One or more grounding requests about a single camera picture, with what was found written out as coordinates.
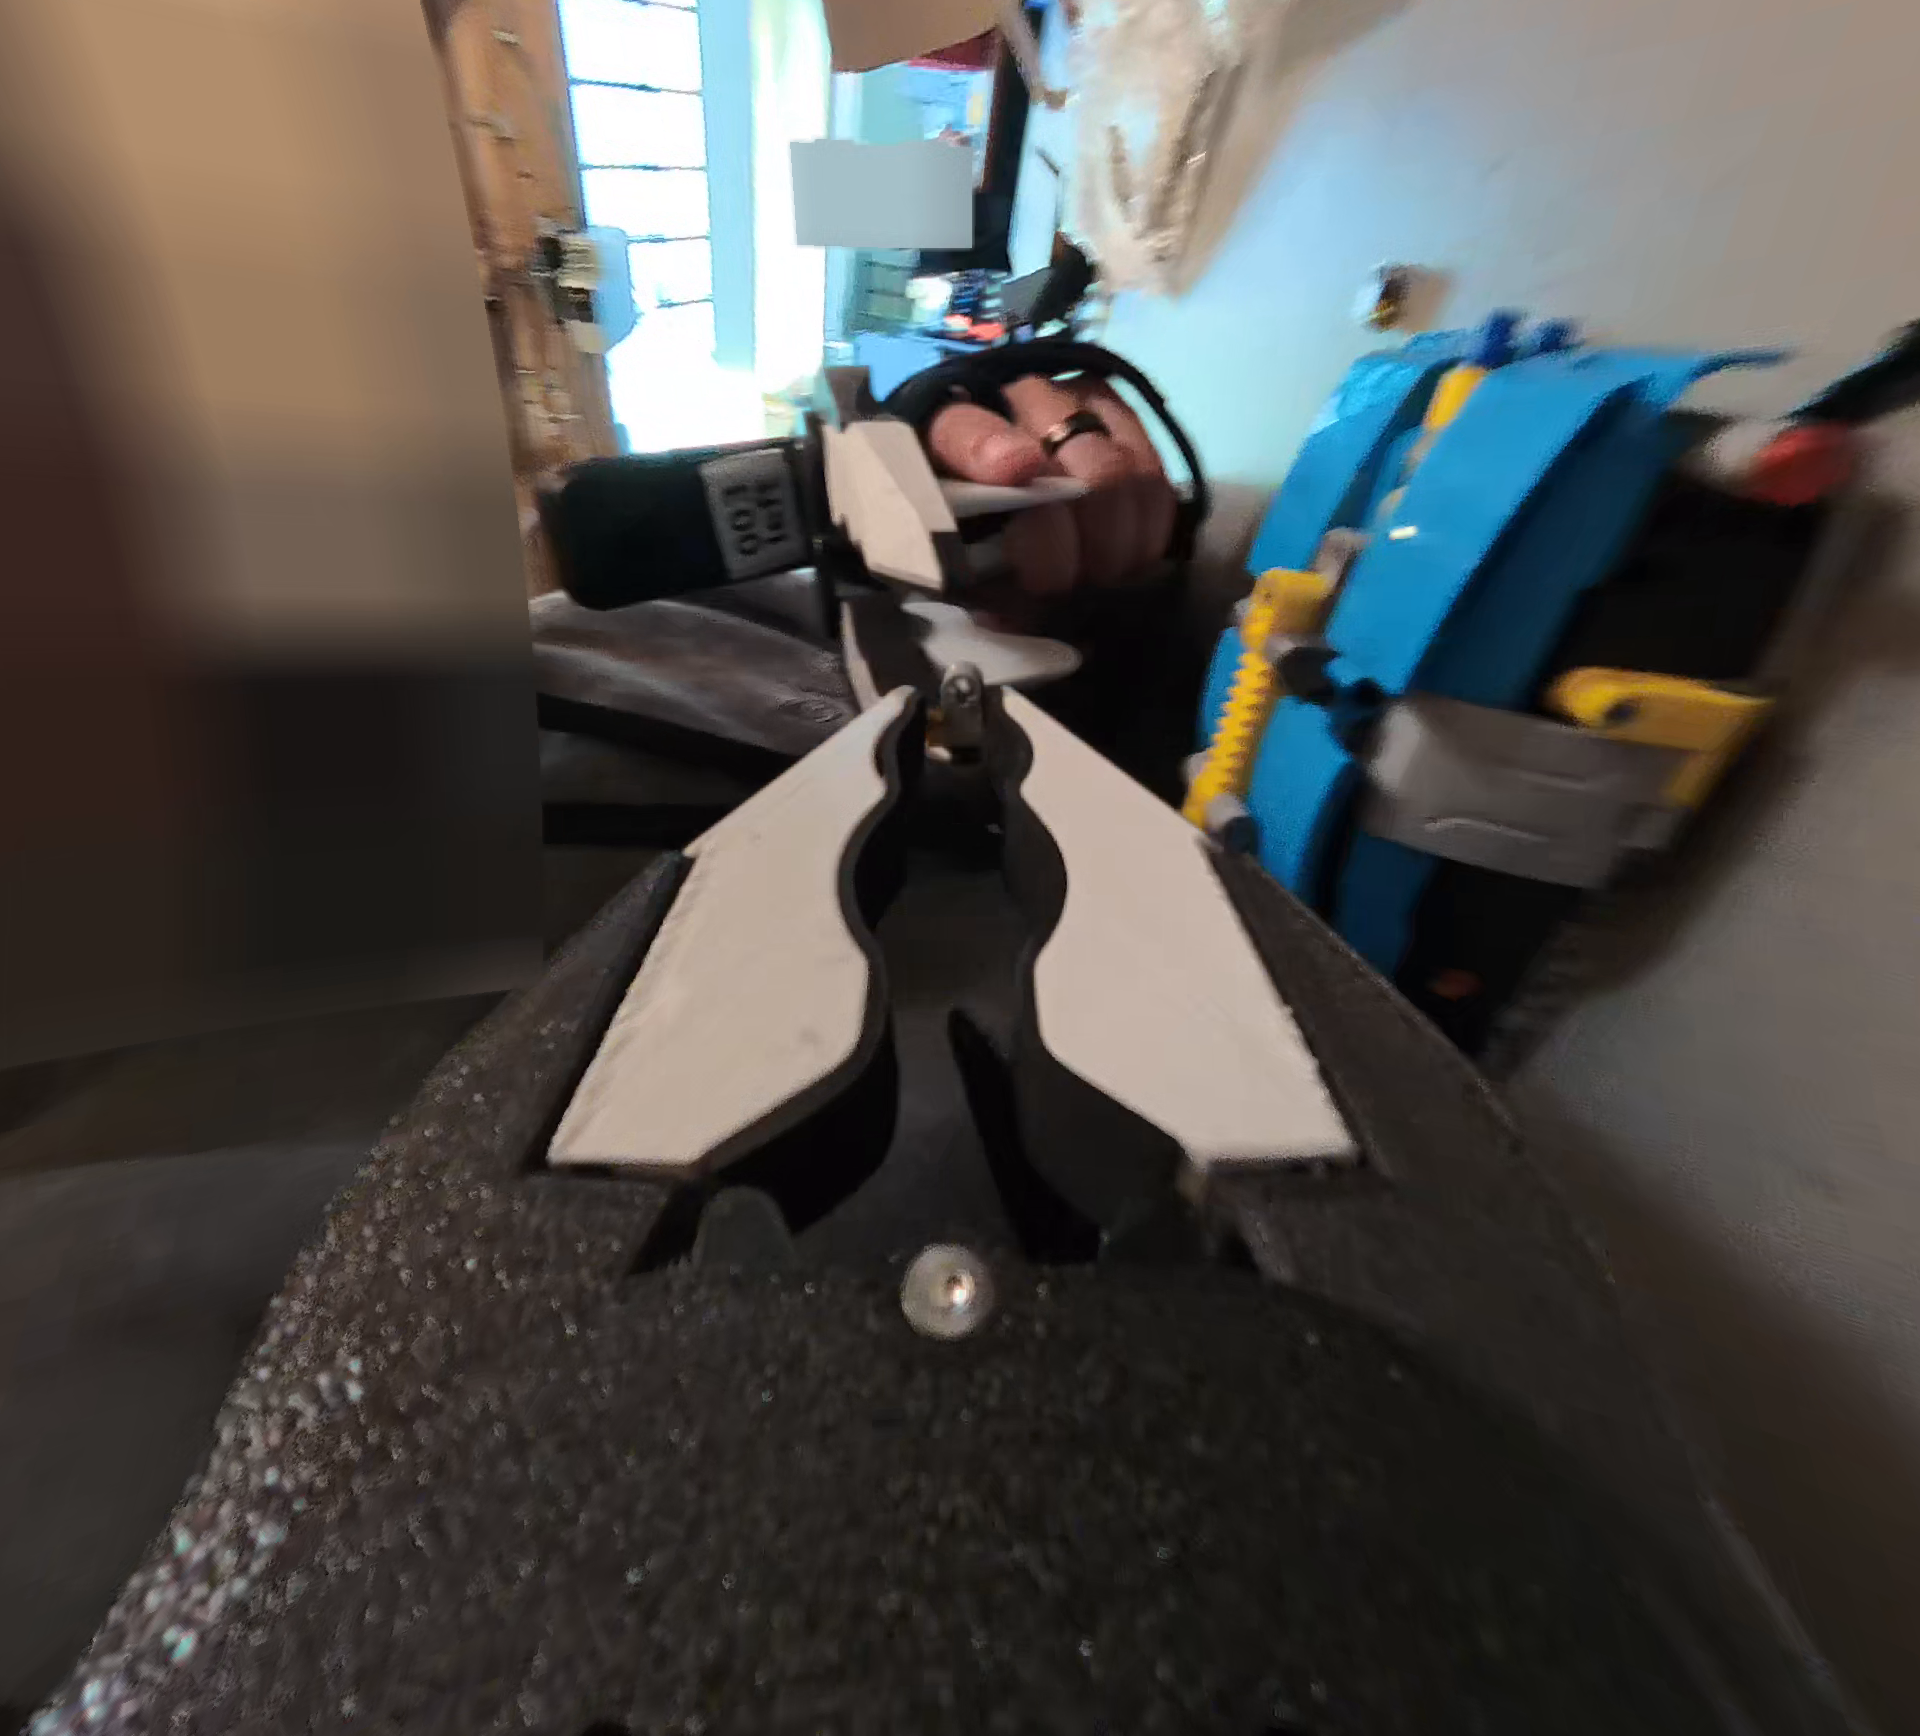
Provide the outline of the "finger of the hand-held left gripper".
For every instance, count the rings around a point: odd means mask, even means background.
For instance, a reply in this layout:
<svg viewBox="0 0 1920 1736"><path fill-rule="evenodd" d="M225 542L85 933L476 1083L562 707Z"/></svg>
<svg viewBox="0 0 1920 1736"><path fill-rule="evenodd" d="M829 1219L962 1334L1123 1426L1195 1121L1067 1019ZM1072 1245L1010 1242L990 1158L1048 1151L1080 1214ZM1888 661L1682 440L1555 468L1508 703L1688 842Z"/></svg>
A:
<svg viewBox="0 0 1920 1736"><path fill-rule="evenodd" d="M968 608L905 595L845 595L838 601L838 646L858 710L891 692L918 692L935 703L955 668L971 668L984 687L1016 692L1080 672L1072 641L1013 635L982 622Z"/></svg>
<svg viewBox="0 0 1920 1736"><path fill-rule="evenodd" d="M829 531L891 585L968 585L1006 575L1006 527L1089 494L1080 479L976 484L935 471L905 422L821 427Z"/></svg>

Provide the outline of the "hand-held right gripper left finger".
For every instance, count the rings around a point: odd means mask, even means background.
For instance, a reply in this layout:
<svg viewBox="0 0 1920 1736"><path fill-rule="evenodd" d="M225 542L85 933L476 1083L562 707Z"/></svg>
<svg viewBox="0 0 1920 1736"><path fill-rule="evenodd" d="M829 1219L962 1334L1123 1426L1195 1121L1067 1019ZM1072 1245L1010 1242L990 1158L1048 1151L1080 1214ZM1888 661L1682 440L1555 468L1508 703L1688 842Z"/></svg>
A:
<svg viewBox="0 0 1920 1736"><path fill-rule="evenodd" d="M918 692L888 692L686 851L547 1145L553 1172L714 1177L874 1063L879 923L918 746Z"/></svg>

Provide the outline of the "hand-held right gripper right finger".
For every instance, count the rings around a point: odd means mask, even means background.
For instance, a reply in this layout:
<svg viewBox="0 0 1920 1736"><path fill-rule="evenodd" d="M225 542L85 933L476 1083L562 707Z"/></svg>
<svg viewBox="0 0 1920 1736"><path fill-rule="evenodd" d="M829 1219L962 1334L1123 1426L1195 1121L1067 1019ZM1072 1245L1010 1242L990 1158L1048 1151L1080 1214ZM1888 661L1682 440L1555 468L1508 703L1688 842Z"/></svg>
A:
<svg viewBox="0 0 1920 1736"><path fill-rule="evenodd" d="M1039 1048L1204 1172L1352 1163L1357 1138L1212 842L1025 692L1000 692L1000 716L1028 753L1013 801L1067 870L1032 959Z"/></svg>

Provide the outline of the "small grey brick connector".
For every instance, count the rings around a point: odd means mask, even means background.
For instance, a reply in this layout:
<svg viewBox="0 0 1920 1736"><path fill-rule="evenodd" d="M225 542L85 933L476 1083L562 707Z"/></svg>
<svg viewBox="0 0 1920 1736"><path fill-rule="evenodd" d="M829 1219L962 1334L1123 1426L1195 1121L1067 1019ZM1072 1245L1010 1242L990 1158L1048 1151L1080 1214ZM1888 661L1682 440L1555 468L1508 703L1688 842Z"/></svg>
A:
<svg viewBox="0 0 1920 1736"><path fill-rule="evenodd" d="M971 770L984 759L996 725L996 692L982 662L961 661L940 672L922 710L922 749L930 759Z"/></svg>

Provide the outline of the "blue brick toy car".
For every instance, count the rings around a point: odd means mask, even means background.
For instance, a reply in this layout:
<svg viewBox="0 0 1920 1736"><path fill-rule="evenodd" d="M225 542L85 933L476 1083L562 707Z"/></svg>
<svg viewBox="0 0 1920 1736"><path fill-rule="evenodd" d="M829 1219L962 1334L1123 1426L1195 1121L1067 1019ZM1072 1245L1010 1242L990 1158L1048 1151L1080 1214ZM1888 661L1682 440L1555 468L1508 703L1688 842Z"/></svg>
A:
<svg viewBox="0 0 1920 1736"><path fill-rule="evenodd" d="M1914 322L1778 417L1688 406L1774 361L1496 310L1362 354L1259 519L1187 819L1467 1057L1542 1024L1568 928L1691 835L1834 601Z"/></svg>

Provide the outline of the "person's left hand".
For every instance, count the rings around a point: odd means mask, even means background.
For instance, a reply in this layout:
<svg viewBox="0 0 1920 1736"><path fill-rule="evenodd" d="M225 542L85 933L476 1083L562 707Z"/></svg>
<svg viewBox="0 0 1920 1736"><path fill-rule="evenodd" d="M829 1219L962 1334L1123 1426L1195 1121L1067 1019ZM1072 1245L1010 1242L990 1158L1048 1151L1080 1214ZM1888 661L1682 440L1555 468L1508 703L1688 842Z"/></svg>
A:
<svg viewBox="0 0 1920 1736"><path fill-rule="evenodd" d="M1147 424L1094 377L1013 379L996 406L947 401L922 427L930 465L976 484L1080 479L1085 498L1006 527L1006 575L982 601L1025 619L1080 585L1150 575L1174 534L1178 494Z"/></svg>

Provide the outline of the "large paned window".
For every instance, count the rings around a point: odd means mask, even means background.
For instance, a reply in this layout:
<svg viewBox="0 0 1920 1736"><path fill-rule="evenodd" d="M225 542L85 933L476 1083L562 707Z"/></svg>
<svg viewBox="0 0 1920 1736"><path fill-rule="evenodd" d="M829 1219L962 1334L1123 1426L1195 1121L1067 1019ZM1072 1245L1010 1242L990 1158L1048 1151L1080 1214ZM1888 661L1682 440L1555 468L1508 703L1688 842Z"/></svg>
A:
<svg viewBox="0 0 1920 1736"><path fill-rule="evenodd" d="M779 427L825 354L788 147L829 134L817 0L560 0L579 194L625 238L620 452Z"/></svg>

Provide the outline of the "wooden pillar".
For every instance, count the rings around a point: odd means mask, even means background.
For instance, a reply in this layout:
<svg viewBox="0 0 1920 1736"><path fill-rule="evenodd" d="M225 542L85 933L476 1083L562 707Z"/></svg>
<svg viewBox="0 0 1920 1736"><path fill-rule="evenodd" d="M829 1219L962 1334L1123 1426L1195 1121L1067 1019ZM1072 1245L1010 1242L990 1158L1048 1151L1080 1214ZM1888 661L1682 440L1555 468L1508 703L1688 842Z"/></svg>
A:
<svg viewBox="0 0 1920 1736"><path fill-rule="evenodd" d="M421 0L483 270L506 401L514 513L531 595L553 592L540 490L612 452L603 354L568 321L560 265L583 236L560 0Z"/></svg>

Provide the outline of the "crumpled clear plastic bag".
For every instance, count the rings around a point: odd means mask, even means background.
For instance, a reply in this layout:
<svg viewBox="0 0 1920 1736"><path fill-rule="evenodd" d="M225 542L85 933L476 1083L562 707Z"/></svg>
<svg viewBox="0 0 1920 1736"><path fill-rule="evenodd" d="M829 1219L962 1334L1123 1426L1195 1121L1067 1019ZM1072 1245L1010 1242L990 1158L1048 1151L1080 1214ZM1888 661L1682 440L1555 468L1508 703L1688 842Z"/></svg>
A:
<svg viewBox="0 0 1920 1736"><path fill-rule="evenodd" d="M1072 0L1068 236L1114 291L1187 283L1241 68L1237 0Z"/></svg>

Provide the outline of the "small yellow grey brick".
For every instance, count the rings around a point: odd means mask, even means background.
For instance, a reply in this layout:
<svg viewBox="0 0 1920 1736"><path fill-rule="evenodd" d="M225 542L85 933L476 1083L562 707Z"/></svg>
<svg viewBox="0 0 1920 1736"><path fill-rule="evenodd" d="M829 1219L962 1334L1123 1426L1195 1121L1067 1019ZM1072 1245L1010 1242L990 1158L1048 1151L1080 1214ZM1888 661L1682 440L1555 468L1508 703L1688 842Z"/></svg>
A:
<svg viewBox="0 0 1920 1736"><path fill-rule="evenodd" d="M1448 309L1448 287L1444 265L1385 260L1362 279L1352 314L1379 336L1430 331Z"/></svg>

